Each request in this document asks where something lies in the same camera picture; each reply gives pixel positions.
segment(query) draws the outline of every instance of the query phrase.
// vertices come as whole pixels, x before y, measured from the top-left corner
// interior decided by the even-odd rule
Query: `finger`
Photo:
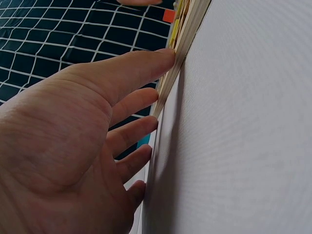
[[[134,90],[159,79],[174,62],[172,49],[134,51],[104,61],[72,65],[63,73],[74,76],[62,77],[91,89],[115,106]]]
[[[117,170],[123,183],[126,183],[138,173],[150,160],[152,148],[149,145],[142,145],[139,149],[116,163]]]
[[[144,198],[144,194],[145,194],[144,181],[142,180],[136,181],[127,191],[127,194],[129,196],[129,199],[132,203],[132,206],[135,212]]]
[[[153,116],[148,116],[108,132],[106,143],[113,157],[117,157],[130,146],[156,130],[157,125],[157,119]]]
[[[152,105],[158,99],[158,93],[153,88],[139,89],[130,93],[113,107],[110,127],[123,121],[130,115]]]
[[[131,6],[146,6],[161,4],[162,0],[117,0],[120,4]]]

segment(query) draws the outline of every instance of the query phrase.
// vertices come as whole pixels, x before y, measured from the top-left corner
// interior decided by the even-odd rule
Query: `checkered cloth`
[[[71,64],[164,48],[170,24],[162,17],[173,1],[127,7],[115,0],[0,0],[0,104]]]

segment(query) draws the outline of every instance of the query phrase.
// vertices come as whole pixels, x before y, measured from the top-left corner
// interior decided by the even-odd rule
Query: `sticky note tab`
[[[173,23],[175,20],[175,14],[175,11],[166,9],[162,20],[168,23]]]
[[[176,20],[175,20],[174,28],[173,28],[173,30],[172,30],[171,38],[170,38],[170,45],[171,45],[171,46],[174,45],[174,42],[175,42],[175,40],[177,39],[177,38],[176,38],[176,35],[177,35],[177,29],[178,29],[178,27],[179,27],[179,23],[180,23],[180,20],[179,20],[179,19],[176,19]]]

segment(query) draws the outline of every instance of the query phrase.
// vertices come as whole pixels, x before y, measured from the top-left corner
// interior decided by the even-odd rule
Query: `white surface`
[[[212,2],[164,109],[144,234],[312,233],[311,42],[310,0]]]

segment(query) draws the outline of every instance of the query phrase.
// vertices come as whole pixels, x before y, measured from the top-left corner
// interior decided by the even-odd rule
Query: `fingernail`
[[[174,54],[176,51],[171,48],[165,48],[165,49],[160,49],[157,50],[157,52],[165,53],[165,54]]]

